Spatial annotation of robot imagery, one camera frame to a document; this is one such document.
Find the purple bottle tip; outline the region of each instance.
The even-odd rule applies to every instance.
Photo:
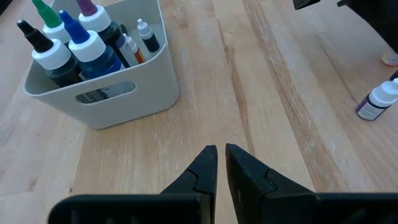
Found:
[[[94,15],[98,9],[97,6],[91,2],[91,0],[76,0],[77,4],[80,7],[81,13],[84,16],[92,16]]]

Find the white bottle cap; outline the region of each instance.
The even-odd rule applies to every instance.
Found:
[[[64,66],[72,56],[68,48],[58,39],[51,39],[54,43],[46,52],[32,51],[32,58],[46,70],[55,70]]]
[[[137,51],[138,51],[137,43],[131,37],[129,37],[127,34],[123,34],[123,36],[124,36],[126,42],[129,44],[132,52],[134,54],[137,53]]]
[[[398,78],[394,81],[386,81],[375,88],[369,95],[370,102],[376,106],[386,107],[395,103],[398,98]]]
[[[152,29],[148,26],[148,23],[144,22],[142,19],[138,19],[138,31],[139,35],[144,39],[149,39],[152,37]]]
[[[90,62],[99,58],[106,50],[105,43],[100,36],[92,30],[87,31],[90,38],[81,44],[75,44],[73,40],[69,42],[69,49],[81,62]]]
[[[103,6],[96,7],[97,12],[91,16],[84,16],[80,13],[79,21],[86,30],[101,32],[111,25],[112,20]]]
[[[398,65],[398,54],[395,52],[386,53],[383,55],[381,60],[389,66],[397,66]]]
[[[43,32],[49,39],[58,39],[64,44],[70,41],[70,36],[68,31],[65,29],[64,23],[61,23],[61,25],[54,28],[49,28],[48,26],[44,25]]]

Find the blue bottle tip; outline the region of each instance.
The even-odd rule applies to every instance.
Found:
[[[85,30],[76,19],[73,19],[67,11],[61,10],[59,15],[65,24],[65,29],[75,44],[84,43],[90,38],[90,34],[87,30]]]

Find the green bottle tip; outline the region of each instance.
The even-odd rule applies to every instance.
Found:
[[[52,10],[52,8],[46,5],[42,0],[32,0],[35,5],[37,12],[44,20],[44,23],[49,28],[54,28],[62,24],[61,18],[57,13]]]

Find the dye bottle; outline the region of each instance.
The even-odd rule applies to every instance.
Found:
[[[138,47],[137,43],[134,42],[134,40],[129,37],[127,34],[123,34],[124,38],[126,39],[127,43],[130,45],[131,51],[134,54],[136,61],[135,64],[141,64],[145,62],[144,55],[142,54],[140,48]]]
[[[83,75],[87,79],[102,77],[125,69],[113,49],[106,46],[96,32],[85,30],[78,21],[72,19],[67,11],[60,11],[60,17],[72,38],[69,49],[79,60]],[[118,83],[101,90],[108,98],[111,98],[133,89],[132,83]]]
[[[387,110],[398,98],[398,78],[386,81],[375,88],[357,106],[356,113],[362,119],[374,121]]]
[[[65,45],[68,45],[70,36],[57,13],[42,0],[32,0],[32,2],[44,21],[43,33],[50,39],[58,39]]]
[[[77,4],[81,9],[79,21],[83,27],[97,32],[104,43],[112,47],[126,68],[133,66],[135,57],[130,46],[120,27],[111,20],[105,8],[94,5],[91,0],[77,0]]]
[[[145,43],[148,51],[150,52],[152,57],[155,57],[160,50],[159,42],[156,39],[156,36],[150,26],[142,19],[138,19],[137,25],[139,35]]]
[[[34,47],[32,58],[45,69],[45,74],[57,86],[62,88],[83,82],[78,60],[60,40],[46,38],[26,21],[18,21],[17,25]],[[106,95],[101,91],[91,91],[76,97],[81,103],[94,103],[105,99]]]

